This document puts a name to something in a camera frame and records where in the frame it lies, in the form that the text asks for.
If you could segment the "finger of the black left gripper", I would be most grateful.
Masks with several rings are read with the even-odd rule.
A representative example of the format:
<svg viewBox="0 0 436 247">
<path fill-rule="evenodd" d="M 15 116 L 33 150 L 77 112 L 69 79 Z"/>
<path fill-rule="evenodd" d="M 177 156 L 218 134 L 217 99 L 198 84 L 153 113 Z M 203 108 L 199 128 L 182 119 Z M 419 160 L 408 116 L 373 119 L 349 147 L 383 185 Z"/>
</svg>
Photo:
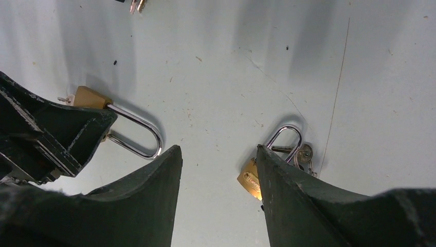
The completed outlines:
<svg viewBox="0 0 436 247">
<path fill-rule="evenodd" d="M 49 101 L 1 73 L 1 177 L 37 184 L 75 177 L 116 119 Z"/>
</svg>

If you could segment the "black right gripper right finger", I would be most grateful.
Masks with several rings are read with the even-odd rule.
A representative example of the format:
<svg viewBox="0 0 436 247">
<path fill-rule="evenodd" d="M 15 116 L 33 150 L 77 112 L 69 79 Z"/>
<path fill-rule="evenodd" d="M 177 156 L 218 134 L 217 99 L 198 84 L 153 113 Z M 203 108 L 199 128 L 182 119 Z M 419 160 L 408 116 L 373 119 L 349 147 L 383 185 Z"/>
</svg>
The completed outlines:
<svg viewBox="0 0 436 247">
<path fill-rule="evenodd" d="M 435 189 L 365 196 L 293 167 L 263 201 L 271 246 L 435 246 Z"/>
</svg>

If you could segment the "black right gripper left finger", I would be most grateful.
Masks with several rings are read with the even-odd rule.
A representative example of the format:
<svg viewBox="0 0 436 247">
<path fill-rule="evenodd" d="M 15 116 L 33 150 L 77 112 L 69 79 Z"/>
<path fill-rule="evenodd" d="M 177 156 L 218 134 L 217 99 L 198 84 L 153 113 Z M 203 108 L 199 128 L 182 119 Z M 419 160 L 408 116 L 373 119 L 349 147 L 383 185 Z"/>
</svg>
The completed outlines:
<svg viewBox="0 0 436 247">
<path fill-rule="evenodd" d="M 174 145 L 88 194 L 1 189 L 1 246 L 170 246 L 183 158 Z"/>
</svg>

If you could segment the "small padlock keys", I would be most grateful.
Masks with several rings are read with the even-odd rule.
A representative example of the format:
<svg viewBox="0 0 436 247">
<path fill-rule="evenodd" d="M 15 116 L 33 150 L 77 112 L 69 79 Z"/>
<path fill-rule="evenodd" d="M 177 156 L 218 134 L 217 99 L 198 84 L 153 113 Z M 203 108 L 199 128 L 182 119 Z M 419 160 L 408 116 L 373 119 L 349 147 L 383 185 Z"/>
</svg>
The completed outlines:
<svg viewBox="0 0 436 247">
<path fill-rule="evenodd" d="M 278 153 L 290 153 L 295 146 L 272 146 L 272 151 Z M 303 171 L 306 171 L 310 175 L 317 177 L 317 173 L 315 172 L 313 165 L 314 152 L 312 147 L 309 144 L 303 144 L 301 148 L 297 150 L 297 153 L 293 157 L 293 161 L 291 164 L 295 167 L 300 168 Z"/>
</svg>

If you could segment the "small brass padlock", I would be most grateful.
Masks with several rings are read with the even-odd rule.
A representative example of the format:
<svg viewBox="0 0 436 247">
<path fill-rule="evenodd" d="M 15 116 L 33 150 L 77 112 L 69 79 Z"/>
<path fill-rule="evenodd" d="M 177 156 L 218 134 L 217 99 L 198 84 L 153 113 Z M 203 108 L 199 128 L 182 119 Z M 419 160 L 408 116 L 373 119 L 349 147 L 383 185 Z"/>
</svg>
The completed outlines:
<svg viewBox="0 0 436 247">
<path fill-rule="evenodd" d="M 294 139 L 291 146 L 277 147 L 276 139 L 284 131 L 293 131 Z M 256 157 L 249 159 L 242 167 L 237 177 L 239 184 L 254 198 L 267 203 L 279 191 L 279 186 L 287 184 L 286 169 L 293 167 L 299 172 L 301 169 L 298 152 L 304 146 L 301 129 L 293 124 L 279 127 L 265 145 L 257 146 Z"/>
</svg>

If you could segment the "black-headed keys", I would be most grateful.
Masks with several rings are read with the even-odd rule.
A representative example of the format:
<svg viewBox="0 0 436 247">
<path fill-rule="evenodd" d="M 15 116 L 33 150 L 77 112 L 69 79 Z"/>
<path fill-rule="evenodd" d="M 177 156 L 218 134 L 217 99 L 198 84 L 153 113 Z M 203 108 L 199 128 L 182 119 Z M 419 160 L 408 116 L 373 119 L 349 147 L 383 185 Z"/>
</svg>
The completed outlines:
<svg viewBox="0 0 436 247">
<path fill-rule="evenodd" d="M 131 0 L 130 10 L 129 10 L 130 14 L 134 14 L 136 12 L 142 13 L 147 2 L 148 0 Z"/>
</svg>

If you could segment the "large brass padlock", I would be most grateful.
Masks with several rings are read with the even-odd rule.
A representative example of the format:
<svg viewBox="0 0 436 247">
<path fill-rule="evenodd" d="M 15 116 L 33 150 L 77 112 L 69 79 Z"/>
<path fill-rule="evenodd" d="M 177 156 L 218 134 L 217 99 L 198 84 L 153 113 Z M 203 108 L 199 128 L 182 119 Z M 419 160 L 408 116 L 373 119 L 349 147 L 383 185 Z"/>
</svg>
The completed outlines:
<svg viewBox="0 0 436 247">
<path fill-rule="evenodd" d="M 78 86 L 72 95 L 75 95 L 75 101 L 71 106 L 116 114 L 118 121 L 105 134 L 104 140 L 113 141 L 145 160 L 154 160 L 162 154 L 164 138 L 160 130 L 147 119 L 137 116 L 115 103 L 111 97 L 88 86 Z"/>
</svg>

